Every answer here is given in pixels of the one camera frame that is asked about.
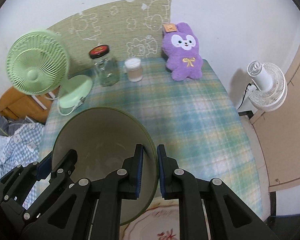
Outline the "green desk fan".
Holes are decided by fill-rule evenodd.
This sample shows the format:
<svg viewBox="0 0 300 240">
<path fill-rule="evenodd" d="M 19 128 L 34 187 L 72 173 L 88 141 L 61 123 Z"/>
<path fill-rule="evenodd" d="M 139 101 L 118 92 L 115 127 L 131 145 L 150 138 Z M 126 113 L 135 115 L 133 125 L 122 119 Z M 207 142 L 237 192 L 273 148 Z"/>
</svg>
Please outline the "green desk fan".
<svg viewBox="0 0 300 240">
<path fill-rule="evenodd" d="M 70 55 L 61 37 L 38 30 L 19 37 L 8 51 L 6 73 L 14 88 L 27 95 L 43 95 L 59 88 L 59 109 L 73 112 L 90 93 L 87 75 L 68 78 Z"/>
</svg>

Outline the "cotton swab container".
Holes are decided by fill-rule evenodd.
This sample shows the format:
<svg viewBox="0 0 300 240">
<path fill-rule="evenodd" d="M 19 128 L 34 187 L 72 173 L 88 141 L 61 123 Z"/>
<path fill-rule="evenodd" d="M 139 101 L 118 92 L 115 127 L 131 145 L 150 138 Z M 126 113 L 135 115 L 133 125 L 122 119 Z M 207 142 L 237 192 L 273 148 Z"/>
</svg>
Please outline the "cotton swab container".
<svg viewBox="0 0 300 240">
<path fill-rule="evenodd" d="M 125 71 L 129 81 L 131 82 L 141 81 L 143 78 L 141 60 L 136 57 L 126 59 Z"/>
</svg>

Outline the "glass jar with lid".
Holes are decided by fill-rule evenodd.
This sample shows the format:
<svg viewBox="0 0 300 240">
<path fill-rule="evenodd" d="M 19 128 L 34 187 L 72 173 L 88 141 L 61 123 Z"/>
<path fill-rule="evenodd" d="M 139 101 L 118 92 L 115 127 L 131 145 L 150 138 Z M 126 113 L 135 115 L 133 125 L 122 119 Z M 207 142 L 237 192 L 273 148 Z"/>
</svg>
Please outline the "glass jar with lid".
<svg viewBox="0 0 300 240">
<path fill-rule="evenodd" d="M 96 46 L 89 51 L 101 86 L 113 86 L 120 79 L 120 70 L 115 57 L 110 52 L 108 45 Z"/>
</svg>

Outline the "purple plush bunny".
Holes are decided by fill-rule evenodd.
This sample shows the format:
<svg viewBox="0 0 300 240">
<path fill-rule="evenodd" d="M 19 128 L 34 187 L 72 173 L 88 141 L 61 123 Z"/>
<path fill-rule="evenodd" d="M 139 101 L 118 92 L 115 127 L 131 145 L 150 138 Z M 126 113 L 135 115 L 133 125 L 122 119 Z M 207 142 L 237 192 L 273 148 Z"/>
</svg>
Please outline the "purple plush bunny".
<svg viewBox="0 0 300 240">
<path fill-rule="evenodd" d="M 167 56 L 166 68 L 174 81 L 202 77 L 203 59 L 199 55 L 199 41 L 185 23 L 165 23 L 162 28 L 162 50 Z"/>
</svg>

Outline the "plaid green tablecloth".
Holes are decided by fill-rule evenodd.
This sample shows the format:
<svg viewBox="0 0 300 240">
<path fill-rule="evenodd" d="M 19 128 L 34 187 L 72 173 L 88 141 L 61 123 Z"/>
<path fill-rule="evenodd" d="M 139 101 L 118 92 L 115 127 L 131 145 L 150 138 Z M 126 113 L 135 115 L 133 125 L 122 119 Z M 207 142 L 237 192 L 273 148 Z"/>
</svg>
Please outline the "plaid green tablecloth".
<svg viewBox="0 0 300 240">
<path fill-rule="evenodd" d="M 81 107 L 68 116 L 53 103 L 39 156 L 53 151 L 58 133 L 77 114 L 111 107 L 136 118 L 157 146 L 163 144 L 179 167 L 203 180 L 219 178 L 257 215 L 262 214 L 260 181 L 247 134 L 221 81 L 207 62 L 199 80 L 173 81 L 161 58 L 142 63 L 143 78 L 126 74 L 113 86 L 98 82 Z"/>
</svg>

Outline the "blue checkered bedding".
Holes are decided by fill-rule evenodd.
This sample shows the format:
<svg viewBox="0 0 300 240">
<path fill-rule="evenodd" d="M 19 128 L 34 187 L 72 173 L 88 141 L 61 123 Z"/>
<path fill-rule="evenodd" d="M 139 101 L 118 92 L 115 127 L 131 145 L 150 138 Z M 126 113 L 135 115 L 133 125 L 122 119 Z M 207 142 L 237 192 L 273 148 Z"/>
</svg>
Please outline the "blue checkered bedding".
<svg viewBox="0 0 300 240">
<path fill-rule="evenodd" d="M 0 178 L 18 165 L 39 160 L 44 125 L 25 117 L 12 120 L 0 116 Z"/>
</svg>

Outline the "green-rim ceramic bowl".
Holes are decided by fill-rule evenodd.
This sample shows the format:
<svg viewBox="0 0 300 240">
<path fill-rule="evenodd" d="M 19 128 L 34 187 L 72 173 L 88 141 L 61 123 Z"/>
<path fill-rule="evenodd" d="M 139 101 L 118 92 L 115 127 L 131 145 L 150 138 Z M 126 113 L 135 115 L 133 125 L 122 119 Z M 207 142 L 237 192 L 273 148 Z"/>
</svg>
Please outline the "green-rim ceramic bowl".
<svg viewBox="0 0 300 240">
<path fill-rule="evenodd" d="M 144 147 L 140 196 L 123 200 L 121 224 L 137 219 L 149 207 L 158 186 L 158 161 L 154 142 L 132 115 L 111 107 L 87 109 L 72 117 L 58 133 L 52 151 L 52 167 L 73 149 L 77 152 L 70 178 L 103 179 L 133 156 L 137 144 Z"/>
</svg>

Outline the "green cartoon wall mat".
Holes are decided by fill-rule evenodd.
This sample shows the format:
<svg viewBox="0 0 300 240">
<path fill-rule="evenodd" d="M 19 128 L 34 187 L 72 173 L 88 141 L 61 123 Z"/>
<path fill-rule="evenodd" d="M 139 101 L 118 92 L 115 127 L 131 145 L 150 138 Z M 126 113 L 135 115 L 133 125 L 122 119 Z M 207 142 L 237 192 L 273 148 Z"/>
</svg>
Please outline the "green cartoon wall mat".
<svg viewBox="0 0 300 240">
<path fill-rule="evenodd" d="M 49 27 L 70 54 L 69 73 L 93 66 L 96 46 L 108 45 L 116 61 L 162 56 L 162 26 L 170 21 L 172 0 L 121 0 L 69 16 Z"/>
</svg>

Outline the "beige cabinet door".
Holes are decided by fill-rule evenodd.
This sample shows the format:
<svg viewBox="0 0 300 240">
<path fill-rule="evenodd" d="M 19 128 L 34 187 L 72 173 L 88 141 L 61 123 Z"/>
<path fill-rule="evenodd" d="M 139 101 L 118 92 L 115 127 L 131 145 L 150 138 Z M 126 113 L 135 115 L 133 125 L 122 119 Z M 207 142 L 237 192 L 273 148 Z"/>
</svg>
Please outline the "beige cabinet door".
<svg viewBox="0 0 300 240">
<path fill-rule="evenodd" d="M 300 46 L 286 79 L 288 93 L 283 105 L 253 119 L 271 192 L 300 185 Z"/>
</svg>

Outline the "white red-flower plate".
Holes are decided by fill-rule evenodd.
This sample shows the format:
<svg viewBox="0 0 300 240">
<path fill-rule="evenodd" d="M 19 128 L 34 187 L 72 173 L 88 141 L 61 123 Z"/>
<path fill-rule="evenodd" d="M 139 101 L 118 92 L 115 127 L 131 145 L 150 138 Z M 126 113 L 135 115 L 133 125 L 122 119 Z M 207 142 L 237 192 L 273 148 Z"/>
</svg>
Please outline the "white red-flower plate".
<svg viewBox="0 0 300 240">
<path fill-rule="evenodd" d="M 120 227 L 119 239 L 180 239 L 179 201 L 155 197 L 140 217 Z"/>
</svg>

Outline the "white floor fan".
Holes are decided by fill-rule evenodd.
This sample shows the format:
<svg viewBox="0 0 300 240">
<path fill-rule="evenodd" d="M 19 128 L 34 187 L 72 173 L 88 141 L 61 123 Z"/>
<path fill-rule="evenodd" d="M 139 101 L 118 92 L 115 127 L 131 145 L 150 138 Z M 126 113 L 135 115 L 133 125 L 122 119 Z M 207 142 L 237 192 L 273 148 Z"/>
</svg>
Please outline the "white floor fan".
<svg viewBox="0 0 300 240">
<path fill-rule="evenodd" d="M 248 99 L 260 111 L 271 112 L 281 107 L 286 99 L 288 86 L 284 73 L 275 64 L 253 61 L 247 66 L 256 90 Z"/>
</svg>

